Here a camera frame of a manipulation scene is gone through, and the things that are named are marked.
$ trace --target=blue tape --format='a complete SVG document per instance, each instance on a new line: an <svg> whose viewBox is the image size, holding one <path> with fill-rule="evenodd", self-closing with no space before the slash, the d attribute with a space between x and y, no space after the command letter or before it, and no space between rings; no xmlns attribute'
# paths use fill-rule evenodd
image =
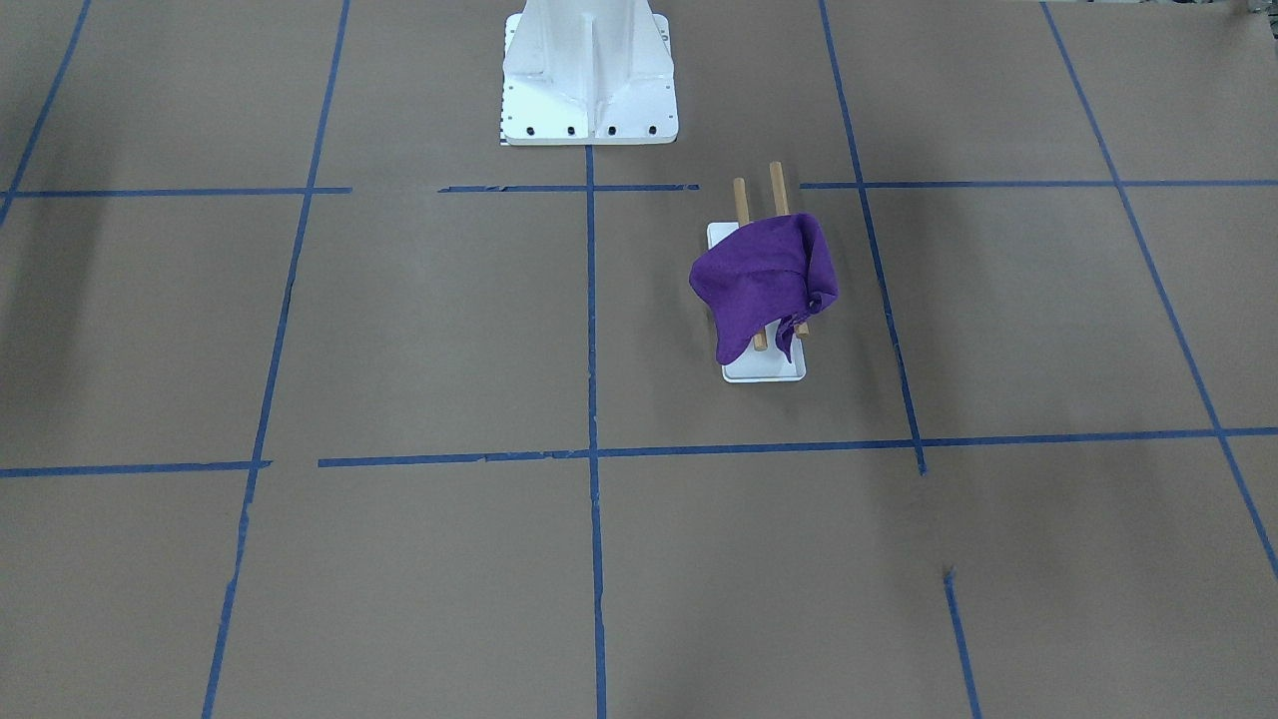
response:
<svg viewBox="0 0 1278 719"><path fill-rule="evenodd" d="M440 193L461 192L585 192L584 184L452 184Z"/></svg>
<svg viewBox="0 0 1278 719"><path fill-rule="evenodd" d="M1237 428L1224 430L1228 437L1278 437L1278 428ZM1158 442L1215 438L1217 432L1201 430L1150 430L1131 433L1075 433L1038 435L988 435L958 438L924 438L923 446L934 447L1002 447L1034 444L1081 444L1109 442ZM674 447L617 447L597 448L599 458L626 457L689 457L702 455L777 455L799 452L858 452L866 450L910 450L912 439L873 439L850 442L800 442L771 444L703 444ZM456 455L404 455L387 457L334 457L320 460L320 469L382 467L395 465L451 465L465 462L538 462L543 460L585 460L590 450L552 450L542 452L487 452Z"/></svg>
<svg viewBox="0 0 1278 719"><path fill-rule="evenodd" d="M22 178L27 174L27 165L31 163L31 156L36 152L36 143L40 142L40 133L45 129L45 123L49 120L49 112L54 109L54 98L58 97L58 88L63 86L63 78L66 77L66 68L72 64L72 56L75 54L75 46L79 43L81 31L84 29L84 20L88 18L88 8L93 0L84 0L81 5L79 15L75 18L75 27L72 29L72 37L66 42L66 51L63 52L63 61L58 64L58 72L54 74L54 82L49 86L49 95L45 96L45 103L40 107L40 115L36 116L36 124L31 128L31 135L27 137L27 146L22 151L22 157L18 160L18 169L13 172L13 181L9 183L9 192L5 193L4 203L0 204L0 226L4 226L5 217L9 216L9 207L13 206L13 201L17 197L18 188L22 185Z"/></svg>
<svg viewBox="0 0 1278 719"><path fill-rule="evenodd" d="M901 352L901 338L896 332L896 319L892 314L892 298L887 290L887 275L883 272L883 257L879 253L878 235L874 231L874 217L870 213L870 198L865 190L865 175L861 172L861 156L856 151L856 133L852 129L852 115L847 109L847 95L843 91L843 75L838 69L838 55L835 51L835 34L829 29L829 11L826 0L817 0L820 6L820 24L826 31L826 50L829 52L829 68L835 74L835 89L838 92L838 107L843 114L843 132L847 135L847 152L852 158L852 174L856 175L856 190L861 198L861 215L865 218L865 234L870 244L870 257L874 259L874 276L878 278L879 295L883 300L883 318L892 340L892 352L896 355L896 369L901 377L901 400L905 404L905 418L910 425L910 438L914 441L914 455L919 464L919 474L928 474L928 462L923 455L923 442L919 435L919 419L914 412L914 398L910 395L910 377L905 370L905 355Z"/></svg>
<svg viewBox="0 0 1278 719"><path fill-rule="evenodd" d="M196 186L161 189L37 189L15 193L19 199L74 197L250 197L258 194L350 194L350 186Z"/></svg>
<svg viewBox="0 0 1278 719"><path fill-rule="evenodd" d="M850 452L856 450L910 450L911 439L865 442L803 442L780 444L709 444L694 447L629 447L601 450L599 457L685 457L694 455L773 455L789 452Z"/></svg>
<svg viewBox="0 0 1278 719"><path fill-rule="evenodd" d="M1154 430L1145 433L1080 433L1061 435L994 435L924 439L924 447L994 447L1008 444L1070 444L1089 442L1148 442L1159 439L1214 438L1215 430Z"/></svg>
<svg viewBox="0 0 1278 719"><path fill-rule="evenodd" d="M325 87L323 103L320 107L320 123L316 128L314 146L311 151L311 170L307 174L307 189L316 186L316 178L320 174L320 158L323 152L325 130L328 124L328 109L332 106L332 92L337 84L337 68L341 63L341 47L346 37L346 19L350 17L350 0L343 0L341 17L337 20L337 38L332 47L332 61L328 65L328 83ZM262 393L262 412L258 418L257 437L253 441L253 461L261 461L262 451L266 446L266 430L271 420L271 405L275 400L275 383L280 373L280 355L284 352L284 335L289 323L289 307L293 300L293 285L298 276L298 261L302 255L302 243L307 232L307 221L311 215L311 201L314 197L307 192L302 198L302 212L298 216L298 231L293 239L293 255L289 259L289 275L284 285L284 299L280 303L280 318L275 328L275 342L271 349L271 365L266 375L266 390ZM248 473L248 481L244 483L244 502L240 506L239 530L235 540L235 571L231 581L226 585L226 594L222 598L222 614L217 624L217 640L213 644L213 659L208 668L208 686L204 690L204 705L201 713L202 719L211 719L213 702L217 699L217 681L221 676L222 658L226 654L226 636L230 632L231 612L235 608L235 590L239 586L240 566L244 559L244 547L248 540L248 510L253 504L253 496L257 492L258 470L254 467Z"/></svg>
<svg viewBox="0 0 1278 719"><path fill-rule="evenodd" d="M958 662L962 664L962 681L967 687L967 705L971 719L980 719L980 699L976 696L976 679L971 672L971 656L967 655L967 639L962 632L962 618L958 617L958 599L955 596L955 571L946 572L946 602L950 604L950 623L955 628L955 644L958 645Z"/></svg>
<svg viewBox="0 0 1278 719"><path fill-rule="evenodd" d="M590 566L594 576L594 714L608 716L608 668L603 631L603 525L599 513L599 396L594 273L594 147L585 146L585 312L590 460Z"/></svg>
<svg viewBox="0 0 1278 719"><path fill-rule="evenodd" d="M450 184L440 193L463 192L695 192L699 184Z"/></svg>
<svg viewBox="0 0 1278 719"><path fill-rule="evenodd" d="M1278 186L1278 179L1122 180L1127 186Z"/></svg>
<svg viewBox="0 0 1278 719"><path fill-rule="evenodd" d="M465 465L470 462L538 462L542 460L585 460L585 450L547 452L484 452L459 455L401 455L387 457L332 457L318 462L321 470L335 467L392 467L403 465Z"/></svg>
<svg viewBox="0 0 1278 719"><path fill-rule="evenodd" d="M1224 430L1224 437L1278 437L1278 428L1235 428Z"/></svg>
<svg viewBox="0 0 1278 719"><path fill-rule="evenodd" d="M1278 186L1272 179L1123 180L1127 186ZM799 189L946 189L992 186L1113 186L1113 180L805 181Z"/></svg>
<svg viewBox="0 0 1278 719"><path fill-rule="evenodd" d="M1229 464L1229 474L1233 475L1233 484L1237 485L1238 494L1242 496L1242 504L1247 508L1251 526L1255 527L1256 536L1260 538L1260 547L1265 550L1269 570L1273 572L1274 579L1278 580L1278 554L1274 553L1274 545L1269 540L1269 533L1265 530L1264 521L1260 518L1260 511L1256 510L1256 503L1251 499L1251 490L1247 489L1247 481L1242 479L1242 470L1238 469L1238 462L1233 458L1233 448L1229 447L1229 441L1224 438L1224 434L1218 439L1220 442L1220 451L1224 452L1224 460Z"/></svg>
<svg viewBox="0 0 1278 719"><path fill-rule="evenodd" d="M1203 407L1206 410L1208 419L1212 421L1212 429L1220 443L1220 451L1224 453L1226 461L1229 465L1229 473L1233 475L1233 481L1238 487L1238 493L1242 496L1242 502L1247 508L1247 515L1251 517L1251 525L1255 529L1256 536L1260 539L1260 545L1269 561L1269 568L1273 572L1274 579L1278 579L1278 556L1275 556L1273 543L1269 540L1269 533L1265 530L1260 513L1256 511L1256 506L1251 499L1251 492L1247 489L1247 483L1243 480L1242 473L1238 470L1238 465L1233 458L1233 450L1229 447L1228 434L1220 427L1220 419L1215 412L1215 406L1212 404L1210 395L1208 395L1206 383L1204 383L1203 374L1199 372L1197 363L1194 359L1194 352L1190 351L1189 338L1185 336L1181 321L1176 315L1174 307L1172 307L1172 299L1167 294L1167 287L1163 285L1163 277L1158 272L1158 266L1154 263L1154 255L1149 249L1149 244L1145 241L1145 232L1140 229L1140 222L1136 220L1136 211L1132 208L1131 199L1127 197L1127 189L1123 186L1125 183L1118 175L1118 167L1114 165L1113 156L1109 153L1109 146L1105 143L1105 138L1100 133L1100 124L1097 121L1095 112L1091 111L1091 102L1088 101L1088 95L1082 91L1082 83L1079 80L1079 74L1074 69L1074 61L1070 60L1070 52L1065 47L1065 40L1061 37L1061 31L1056 26L1056 19L1052 17L1052 9L1048 8L1047 3L1039 3L1039 8L1043 9L1043 17L1047 18L1048 27L1052 29L1052 37L1056 38L1056 46L1061 51L1061 59L1065 60L1065 69L1070 73L1070 80L1074 82L1074 89L1079 95L1079 101L1082 102L1082 110L1086 112L1088 121L1091 124L1091 132L1097 135L1097 144L1100 147L1100 153L1105 158L1105 166L1109 167L1111 176L1113 176L1114 186L1118 189L1118 197L1122 199L1123 209L1127 212L1127 221L1131 222L1132 232L1135 232L1136 241L1140 245L1140 253L1145 259L1145 266L1149 268L1150 277L1154 280L1154 287L1158 290L1158 296L1163 301L1163 309L1167 312L1167 318L1172 323L1172 329L1176 333L1176 341L1180 344L1181 352L1185 355L1185 363L1190 368L1190 375L1194 378L1194 386L1197 388L1199 397L1203 400Z"/></svg>
<svg viewBox="0 0 1278 719"><path fill-rule="evenodd" d="M23 478L92 478L104 475L156 475L183 473L235 473L270 467L270 462L176 462L170 465L97 465L78 467L12 467L0 469L0 479Z"/></svg>

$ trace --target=white tray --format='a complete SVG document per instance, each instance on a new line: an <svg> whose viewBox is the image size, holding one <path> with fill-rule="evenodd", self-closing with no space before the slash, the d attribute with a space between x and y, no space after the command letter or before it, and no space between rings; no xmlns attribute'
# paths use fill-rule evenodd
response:
<svg viewBox="0 0 1278 719"><path fill-rule="evenodd" d="M732 234L739 225L736 222L711 222L705 226L705 239L709 246L714 246L725 236ZM786 355L777 349L777 326L781 319L769 322L764 331L768 333L768 347L759 351L751 341L740 356L734 359L731 365L723 367L723 379L730 383L796 383L808 374L808 364L803 358L803 340L797 336L790 341L790 356L794 363L786 361Z"/></svg>

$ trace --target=wooden dowel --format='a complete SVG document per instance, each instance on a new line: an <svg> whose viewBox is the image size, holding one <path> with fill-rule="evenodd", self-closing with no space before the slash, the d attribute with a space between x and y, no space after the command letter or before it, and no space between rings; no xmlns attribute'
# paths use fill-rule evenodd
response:
<svg viewBox="0 0 1278 719"><path fill-rule="evenodd" d="M736 201L736 223L745 226L750 223L750 203L745 198L745 178L732 180L732 198ZM763 351L768 347L768 332L759 329L754 332L754 349Z"/></svg>
<svg viewBox="0 0 1278 719"><path fill-rule="evenodd" d="M750 203L745 199L745 178L732 180L732 198L736 199L736 223L750 223Z"/></svg>
<svg viewBox="0 0 1278 719"><path fill-rule="evenodd" d="M777 215L790 213L790 199L786 198L786 175L781 170L781 162L768 165L772 174L772 199L777 203Z"/></svg>

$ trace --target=white metal pedestal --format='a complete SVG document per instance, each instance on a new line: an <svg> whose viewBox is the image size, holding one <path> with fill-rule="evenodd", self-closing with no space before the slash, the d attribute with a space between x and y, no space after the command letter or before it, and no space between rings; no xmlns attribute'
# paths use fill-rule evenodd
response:
<svg viewBox="0 0 1278 719"><path fill-rule="evenodd" d="M506 20L509 144L654 144L679 134L670 23L648 0L528 0Z"/></svg>

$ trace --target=purple towel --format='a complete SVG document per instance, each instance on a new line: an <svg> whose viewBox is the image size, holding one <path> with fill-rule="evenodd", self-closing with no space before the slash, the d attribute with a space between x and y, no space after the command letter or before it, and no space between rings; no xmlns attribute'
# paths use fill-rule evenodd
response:
<svg viewBox="0 0 1278 719"><path fill-rule="evenodd" d="M739 227L693 262L688 282L714 314L720 365L730 365L773 319L781 319L777 346L790 359L795 324L838 298L826 235L805 212Z"/></svg>

